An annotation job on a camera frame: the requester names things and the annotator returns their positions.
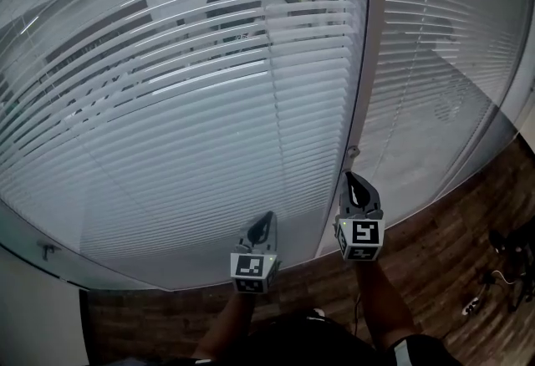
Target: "black cable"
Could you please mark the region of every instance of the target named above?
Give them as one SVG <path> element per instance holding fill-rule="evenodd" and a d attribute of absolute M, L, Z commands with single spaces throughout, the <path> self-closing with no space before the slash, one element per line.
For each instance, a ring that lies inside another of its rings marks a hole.
<path fill-rule="evenodd" d="M 359 309 L 359 304 L 360 304 L 360 293 L 359 293 L 359 296 L 357 297 L 357 302 L 354 303 L 354 309 L 353 309 L 353 313 L 354 313 L 354 333 L 353 333 L 353 336 L 357 336 L 357 324 L 359 323 L 359 317 L 358 317 L 358 309 Z"/>

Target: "window blind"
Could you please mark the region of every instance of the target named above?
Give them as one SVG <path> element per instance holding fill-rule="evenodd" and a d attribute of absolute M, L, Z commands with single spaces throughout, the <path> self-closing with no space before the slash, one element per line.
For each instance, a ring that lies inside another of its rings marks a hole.
<path fill-rule="evenodd" d="M 313 257 L 366 0 L 3 2 L 0 197 L 17 213 L 169 289 L 227 280 L 240 226 L 268 210 L 284 266 Z"/>
<path fill-rule="evenodd" d="M 433 200 L 470 139 L 484 130 L 491 107 L 502 102 L 531 4 L 386 0 L 354 170 L 380 192 L 389 225 Z"/>

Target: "white cable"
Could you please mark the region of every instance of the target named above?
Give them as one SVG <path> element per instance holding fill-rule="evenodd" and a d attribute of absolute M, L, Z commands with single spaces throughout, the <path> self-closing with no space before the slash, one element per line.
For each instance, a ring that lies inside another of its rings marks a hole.
<path fill-rule="evenodd" d="M 503 276 L 503 274 L 502 274 L 501 272 L 499 272 L 497 269 L 495 269 L 494 271 L 492 271 L 491 274 L 494 274 L 494 272 L 497 272 L 498 274 L 500 274 L 500 276 L 502 277 L 502 280 L 503 280 L 504 282 L 506 282 L 507 284 L 515 284 L 515 283 L 517 282 L 517 280 L 514 281 L 514 282 L 508 282 L 508 281 L 505 279 L 505 277 Z"/>

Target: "dark wood floor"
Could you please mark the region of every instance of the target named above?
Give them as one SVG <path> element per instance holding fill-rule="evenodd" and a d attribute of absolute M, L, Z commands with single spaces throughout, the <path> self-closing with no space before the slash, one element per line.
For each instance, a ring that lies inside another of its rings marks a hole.
<path fill-rule="evenodd" d="M 380 263 L 387 276 L 422 331 L 443 338 L 466 365 L 525 365 L 535 354 L 535 301 L 509 313 L 505 283 L 492 286 L 476 316 L 461 315 L 482 287 L 483 273 L 503 266 L 489 245 L 489 229 L 507 234 L 533 215 L 535 160 L 523 140 L 515 140 L 483 172 L 386 232 Z M 97 362 L 189 355 L 231 292 L 228 285 L 90 292 L 87 337 Z M 352 330 L 358 293 L 353 271 L 339 253 L 329 255 L 281 272 L 272 291 L 259 297 L 253 327 L 281 313 L 321 307 Z M 369 340 L 363 319 L 357 331 Z"/>

